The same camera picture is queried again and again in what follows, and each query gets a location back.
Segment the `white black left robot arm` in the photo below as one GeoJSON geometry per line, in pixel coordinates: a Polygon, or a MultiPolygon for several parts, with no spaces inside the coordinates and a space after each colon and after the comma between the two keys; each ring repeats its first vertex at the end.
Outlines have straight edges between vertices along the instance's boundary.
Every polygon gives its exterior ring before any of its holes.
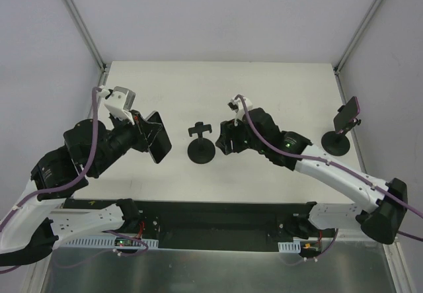
{"type": "Polygon", "coordinates": [[[63,135],[64,145],[48,152],[35,165],[30,180],[13,209],[1,221],[3,272],[30,265],[49,256],[64,243],[97,232],[134,232],[151,228],[131,198],[115,200],[102,210],[79,218],[52,214],[73,194],[97,179],[128,150],[148,152],[160,163],[172,145],[161,115],[147,118],[131,111],[134,123],[110,116],[114,127],[85,119],[63,135]]]}

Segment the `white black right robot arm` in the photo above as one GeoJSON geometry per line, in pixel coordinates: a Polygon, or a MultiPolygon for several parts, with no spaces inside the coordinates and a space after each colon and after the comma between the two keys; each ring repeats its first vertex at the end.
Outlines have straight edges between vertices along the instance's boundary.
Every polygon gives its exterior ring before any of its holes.
{"type": "Polygon", "coordinates": [[[342,164],[308,138],[280,130],[262,108],[221,122],[215,144],[225,155],[252,149],[277,166],[326,184],[358,206],[354,219],[368,237],[387,245],[394,242],[407,211],[402,180],[387,182],[342,164]]]}

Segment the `black phone stand round base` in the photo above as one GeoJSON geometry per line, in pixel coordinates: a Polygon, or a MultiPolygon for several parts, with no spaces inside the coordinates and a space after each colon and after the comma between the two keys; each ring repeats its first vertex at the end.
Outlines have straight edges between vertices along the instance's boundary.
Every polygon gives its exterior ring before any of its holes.
{"type": "Polygon", "coordinates": [[[350,141],[346,135],[361,123],[362,120],[358,118],[353,118],[347,123],[334,122],[334,130],[326,132],[321,138],[323,149],[333,156],[346,155],[350,150],[350,141]]]}

